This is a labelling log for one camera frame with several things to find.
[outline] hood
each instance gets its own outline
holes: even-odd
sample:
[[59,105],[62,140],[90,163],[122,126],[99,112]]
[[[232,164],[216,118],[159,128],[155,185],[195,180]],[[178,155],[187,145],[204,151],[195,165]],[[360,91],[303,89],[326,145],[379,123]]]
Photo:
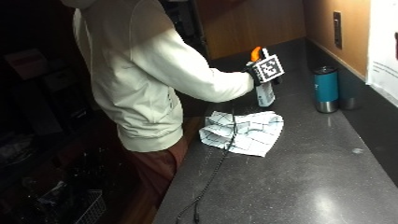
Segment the hood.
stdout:
[[67,7],[87,8],[97,0],[61,0],[62,4]]

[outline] hand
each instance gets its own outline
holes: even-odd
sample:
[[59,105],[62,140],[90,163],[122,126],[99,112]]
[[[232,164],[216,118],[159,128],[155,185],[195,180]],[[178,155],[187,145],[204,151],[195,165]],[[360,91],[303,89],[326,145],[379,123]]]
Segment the hand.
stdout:
[[242,70],[240,72],[246,72],[246,73],[248,73],[248,75],[250,75],[251,78],[252,78],[252,82],[254,82],[254,85],[255,85],[255,86],[259,86],[259,85],[260,85],[260,81],[259,81],[259,79],[260,79],[260,75],[259,75],[258,70],[256,70],[256,68],[255,68],[255,63],[252,63],[252,62],[247,62],[247,63],[246,63],[246,67],[243,68],[243,70]]

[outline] beige jacket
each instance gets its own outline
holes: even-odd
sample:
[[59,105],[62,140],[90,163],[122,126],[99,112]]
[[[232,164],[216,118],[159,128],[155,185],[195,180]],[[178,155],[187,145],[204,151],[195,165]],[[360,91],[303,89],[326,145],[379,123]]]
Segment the beige jacket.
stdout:
[[156,0],[62,0],[75,7],[74,35],[94,99],[123,146],[155,151],[182,136],[174,90],[210,102],[252,89],[246,73],[222,73],[182,41]]

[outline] jacket sleeve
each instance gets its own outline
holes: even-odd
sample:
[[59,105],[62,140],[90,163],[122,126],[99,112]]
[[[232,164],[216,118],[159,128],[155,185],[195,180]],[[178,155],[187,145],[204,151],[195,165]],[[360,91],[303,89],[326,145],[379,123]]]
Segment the jacket sleeve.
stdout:
[[89,53],[90,48],[86,35],[85,19],[81,15],[79,9],[75,9],[73,14],[73,34],[78,50],[82,53],[85,59],[86,69],[89,72],[91,72],[91,58]]
[[139,7],[130,23],[131,62],[164,85],[200,100],[223,102],[248,92],[254,87],[250,75],[208,67],[183,43],[160,5],[143,1]]

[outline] wall outlet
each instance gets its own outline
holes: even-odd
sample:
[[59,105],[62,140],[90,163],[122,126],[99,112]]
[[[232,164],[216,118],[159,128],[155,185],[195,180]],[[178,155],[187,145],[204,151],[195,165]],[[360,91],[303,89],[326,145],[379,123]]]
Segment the wall outlet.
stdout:
[[332,12],[332,27],[333,27],[333,45],[341,49],[343,48],[343,40],[340,35],[340,12]]

